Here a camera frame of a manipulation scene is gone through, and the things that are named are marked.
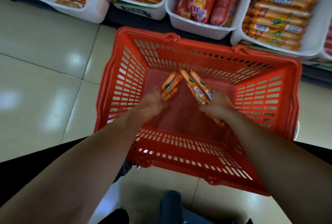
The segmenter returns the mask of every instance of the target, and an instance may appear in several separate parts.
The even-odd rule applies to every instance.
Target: forearm
[[[61,155],[0,209],[0,222],[88,222],[145,119],[132,109]]]
[[[262,183],[293,223],[330,222],[332,167],[236,110],[226,113]]]

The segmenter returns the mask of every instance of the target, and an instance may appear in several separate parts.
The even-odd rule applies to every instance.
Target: tiled floor
[[[92,134],[115,29],[10,0],[0,6],[0,162]],[[332,91],[301,83],[299,98],[297,140],[332,149]],[[271,197],[157,167],[133,168],[110,188],[89,223],[119,206],[132,216],[156,213],[170,189],[203,215],[290,223]]]

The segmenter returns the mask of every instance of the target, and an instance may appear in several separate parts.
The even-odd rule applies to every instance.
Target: red shopping basket
[[[236,109],[261,126],[292,141],[299,111],[301,64],[244,46],[226,47],[133,28],[118,30],[104,69],[96,104],[94,131],[137,105],[170,72],[192,69],[211,87],[225,92]],[[221,128],[199,111],[179,83],[170,107],[143,125],[127,160],[157,166],[269,195],[233,131]]]

